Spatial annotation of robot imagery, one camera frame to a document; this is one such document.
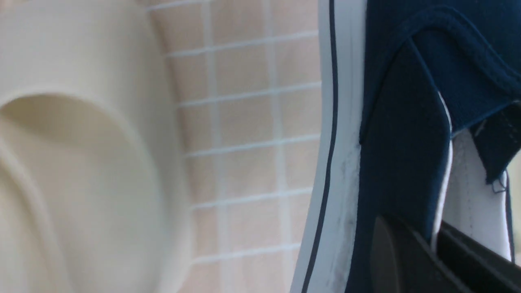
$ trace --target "beige plastic object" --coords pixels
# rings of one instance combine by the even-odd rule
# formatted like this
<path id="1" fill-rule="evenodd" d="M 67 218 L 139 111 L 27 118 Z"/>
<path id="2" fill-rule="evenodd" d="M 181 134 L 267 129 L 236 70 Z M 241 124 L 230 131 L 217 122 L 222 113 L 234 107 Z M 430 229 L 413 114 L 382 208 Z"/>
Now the beige plastic object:
<path id="1" fill-rule="evenodd" d="M 0 16 L 1 292 L 180 288 L 191 235 L 174 113 L 131 1 Z"/>

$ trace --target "shoe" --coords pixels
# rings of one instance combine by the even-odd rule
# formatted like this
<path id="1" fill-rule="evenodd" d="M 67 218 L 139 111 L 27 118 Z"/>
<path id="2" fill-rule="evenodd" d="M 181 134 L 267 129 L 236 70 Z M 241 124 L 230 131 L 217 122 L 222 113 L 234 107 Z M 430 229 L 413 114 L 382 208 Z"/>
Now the shoe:
<path id="1" fill-rule="evenodd" d="M 292 293 L 370 293 L 375 219 L 443 222 L 514 261 L 521 3 L 319 2 L 323 120 Z"/>

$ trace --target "white rubber sole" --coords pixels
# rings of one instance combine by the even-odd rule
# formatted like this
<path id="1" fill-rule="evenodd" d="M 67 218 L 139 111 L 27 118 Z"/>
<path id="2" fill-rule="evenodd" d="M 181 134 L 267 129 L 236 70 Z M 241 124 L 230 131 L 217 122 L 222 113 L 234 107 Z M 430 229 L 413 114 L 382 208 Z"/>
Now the white rubber sole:
<path id="1" fill-rule="evenodd" d="M 343 293 L 348 280 L 357 219 L 366 4 L 319 1 L 322 130 L 291 293 Z"/>

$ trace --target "white grout line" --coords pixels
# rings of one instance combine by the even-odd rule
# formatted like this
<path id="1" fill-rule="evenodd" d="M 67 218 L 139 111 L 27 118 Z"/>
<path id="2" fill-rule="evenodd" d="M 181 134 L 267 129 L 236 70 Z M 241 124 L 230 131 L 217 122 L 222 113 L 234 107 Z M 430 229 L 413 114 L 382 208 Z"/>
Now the white grout line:
<path id="1" fill-rule="evenodd" d="M 241 197 L 241 198 L 218 199 L 217 201 L 214 201 L 214 202 L 205 202 L 205 203 L 194 204 L 191 206 L 191 209 L 193 209 L 193 210 L 208 209 L 210 207 L 215 207 L 215 206 L 220 206 L 220 205 L 241 204 L 241 203 L 261 201 L 261 200 L 267 200 L 267 199 L 273 199 L 273 198 L 299 196 L 299 195 L 304 195 L 304 194 L 310 194 L 312 191 L 313 191 L 313 187 L 308 187 L 308 188 L 293 189 L 293 190 L 284 191 L 284 192 L 258 194 L 255 196 L 248 196 L 248 197 Z"/>
<path id="2" fill-rule="evenodd" d="M 270 0 L 263 0 L 264 6 L 264 23 L 266 24 L 265 30 L 268 35 L 268 41 L 266 43 L 266 58 L 268 62 L 268 72 L 271 93 L 271 113 L 273 115 L 273 134 L 274 139 L 281 141 L 284 137 L 284 130 L 282 124 L 282 111 L 280 107 L 280 96 L 277 88 L 278 72 L 277 72 L 277 56 L 275 52 L 274 42 L 276 38 L 273 38 L 273 19 L 270 8 Z M 280 193 L 284 193 L 286 184 L 286 158 L 284 155 L 284 145 L 278 144 L 276 146 L 276 164 L 277 164 L 277 189 Z M 280 218 L 280 232 L 282 235 L 282 245 L 289 245 L 291 243 L 291 223 L 290 223 L 290 211 L 289 211 L 289 200 L 288 197 L 279 198 L 279 218 Z M 293 272 L 292 253 L 285 251 L 282 256 L 282 276 L 285 283 L 285 288 L 290 288 L 291 278 Z"/>
<path id="3" fill-rule="evenodd" d="M 301 137 L 295 137 L 295 138 L 285 138 L 285 139 L 280 139 L 280 140 L 271 140 L 271 141 L 264 141 L 264 142 L 258 142 L 258 143 L 242 144 L 242 145 L 230 146 L 227 148 L 215 148 L 215 149 L 210 149 L 210 150 L 188 153 L 185 155 L 185 157 L 200 157 L 200 156 L 208 156 L 208 155 L 216 155 L 216 154 L 226 154 L 226 153 L 237 152 L 237 151 L 274 147 L 276 145 L 283 145 L 283 144 L 297 143 L 297 142 L 306 142 L 306 141 L 313 141 L 313 140 L 320 140 L 320 135 L 308 135 L 308 136 L 301 136 Z"/>
<path id="4" fill-rule="evenodd" d="M 209 97 L 206 99 L 184 102 L 184 103 L 179 104 L 178 107 L 183 108 L 183 107 L 201 106 L 201 105 L 205 105 L 208 103 L 214 103 L 214 102 L 249 99 L 249 98 L 259 97 L 259 96 L 264 96 L 264 95 L 274 95 L 274 94 L 278 95 L 278 94 L 283 94 L 283 93 L 291 93 L 291 92 L 295 92 L 295 91 L 317 89 L 317 88 L 320 88 L 321 85 L 322 85 L 322 83 L 320 81 L 319 82 L 309 82 L 309 83 L 297 84 L 295 86 L 289 86 L 289 87 L 283 87 L 283 88 L 271 88 L 271 89 L 267 89 L 264 91 Z"/>
<path id="5" fill-rule="evenodd" d="M 277 252 L 281 252 L 281 251 L 292 251 L 292 250 L 296 250 L 299 248 L 300 248 L 300 243 L 266 247 L 266 248 L 257 248 L 257 249 L 252 249 L 252 250 L 244 250 L 244 251 L 231 252 L 231 253 L 225 253 L 225 254 L 219 254 L 219 255 L 209 255 L 207 257 L 199 257 L 194 260 L 194 263 L 218 262 L 218 261 L 222 261 L 222 260 L 250 257 L 253 255 L 277 253 Z"/>
<path id="6" fill-rule="evenodd" d="M 173 2 L 169 2 L 169 3 L 161 3 L 161 4 L 155 4 L 155 5 L 148 6 L 146 8 L 146 11 L 172 8 L 172 7 L 182 6 L 182 5 L 199 4 L 199 3 L 205 3 L 208 1 L 209 0 L 178 0 L 178 1 L 173 1 Z"/>
<path id="7" fill-rule="evenodd" d="M 204 44 L 206 47 L 212 47 L 214 44 L 213 31 L 212 31 L 212 15 L 210 12 L 210 4 L 208 1 L 202 3 L 201 14 L 203 18 L 203 33 L 204 33 Z M 207 67 L 207 80 L 208 80 L 208 93 L 210 96 L 217 95 L 217 76 L 215 73 L 215 58 L 213 51 L 206 52 L 206 67 Z M 210 116 L 212 121 L 212 144 L 215 148 L 222 146 L 221 137 L 221 125 L 219 115 L 219 105 L 216 101 L 210 104 Z M 213 158 L 214 170 L 217 184 L 217 200 L 221 201 L 226 198 L 226 186 L 224 185 L 223 179 L 223 162 L 221 156 L 215 156 Z M 217 240 L 219 254 L 225 254 L 229 250 L 228 244 L 228 223 L 227 223 L 227 208 L 225 205 L 217 207 Z M 220 283 L 222 292 L 231 292 L 231 274 L 226 269 L 224 262 L 220 263 Z"/>
<path id="8" fill-rule="evenodd" d="M 225 45 L 217 45 L 217 46 L 205 46 L 204 48 L 198 48 L 193 50 L 186 50 L 186 51 L 177 51 L 177 52 L 170 52 L 166 54 L 166 57 L 185 57 L 185 56 L 194 56 L 203 54 L 205 52 L 215 52 L 220 50 L 226 50 L 226 49 L 233 49 L 233 48 L 241 48 L 246 46 L 254 46 L 254 45 L 262 45 L 265 43 L 275 43 L 275 42 L 283 42 L 283 41 L 291 41 L 291 40 L 298 40 L 298 39 L 304 39 L 304 38 L 312 38 L 314 36 L 318 36 L 318 31 L 307 31 L 307 32 L 300 32 L 295 34 L 288 34 L 288 35 L 281 35 L 281 36 L 270 36 L 268 38 L 264 39 L 256 39 L 251 41 L 245 41 L 245 42 L 235 42 L 235 43 L 229 43 Z"/>

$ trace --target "tiled wall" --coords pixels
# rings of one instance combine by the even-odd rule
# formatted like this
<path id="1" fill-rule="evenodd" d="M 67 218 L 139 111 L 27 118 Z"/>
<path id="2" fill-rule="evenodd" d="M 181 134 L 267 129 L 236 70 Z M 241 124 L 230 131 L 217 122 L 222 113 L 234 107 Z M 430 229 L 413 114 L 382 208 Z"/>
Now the tiled wall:
<path id="1" fill-rule="evenodd" d="M 181 292 L 288 292 L 320 134 L 317 0 L 138 1 L 172 69 L 192 189 Z"/>

